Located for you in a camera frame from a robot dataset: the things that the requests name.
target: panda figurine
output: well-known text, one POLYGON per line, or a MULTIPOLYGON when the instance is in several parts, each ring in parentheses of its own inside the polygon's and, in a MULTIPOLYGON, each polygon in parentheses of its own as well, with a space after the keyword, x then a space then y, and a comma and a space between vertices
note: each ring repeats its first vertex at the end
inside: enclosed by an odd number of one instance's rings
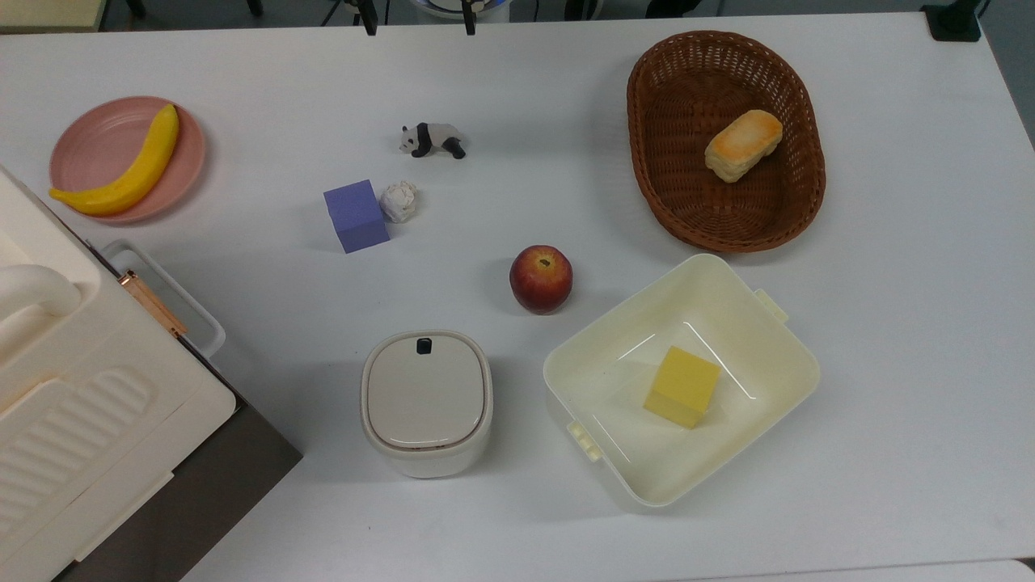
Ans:
POLYGON ((417 123, 408 129, 403 125, 403 145, 398 149, 414 157, 423 157, 433 147, 440 147, 461 159, 467 152, 460 146, 464 136, 448 123, 417 123))

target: bread loaf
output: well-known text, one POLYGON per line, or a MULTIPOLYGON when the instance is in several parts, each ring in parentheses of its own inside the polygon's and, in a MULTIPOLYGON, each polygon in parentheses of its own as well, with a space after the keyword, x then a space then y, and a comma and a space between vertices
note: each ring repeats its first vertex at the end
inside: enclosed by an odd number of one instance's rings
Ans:
POLYGON ((723 181, 735 182, 772 153, 782 137, 783 124, 778 119, 752 109, 712 138, 705 148, 705 166, 723 181))

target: appliance handle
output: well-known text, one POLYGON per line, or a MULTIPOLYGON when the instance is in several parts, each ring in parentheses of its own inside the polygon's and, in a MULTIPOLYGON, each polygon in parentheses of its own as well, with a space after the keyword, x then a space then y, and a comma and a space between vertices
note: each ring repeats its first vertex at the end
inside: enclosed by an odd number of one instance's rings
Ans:
POLYGON ((29 305, 62 317, 80 303, 79 289, 58 271, 42 265, 0 267, 0 322, 29 305))

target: yellow cube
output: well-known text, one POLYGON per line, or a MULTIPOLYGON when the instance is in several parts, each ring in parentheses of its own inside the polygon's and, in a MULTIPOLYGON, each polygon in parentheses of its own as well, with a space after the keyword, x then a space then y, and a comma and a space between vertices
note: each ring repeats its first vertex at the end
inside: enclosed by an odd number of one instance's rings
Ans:
POLYGON ((675 346, 669 348, 644 408, 692 429, 708 410, 721 368, 675 346))

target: blue foam block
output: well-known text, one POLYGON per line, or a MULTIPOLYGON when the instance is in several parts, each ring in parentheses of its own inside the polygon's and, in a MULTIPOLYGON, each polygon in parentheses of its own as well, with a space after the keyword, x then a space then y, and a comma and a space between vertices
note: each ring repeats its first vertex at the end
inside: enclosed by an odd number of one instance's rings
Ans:
POLYGON ((324 193, 327 213, 346 253, 388 240, 388 230, 369 180, 324 193))

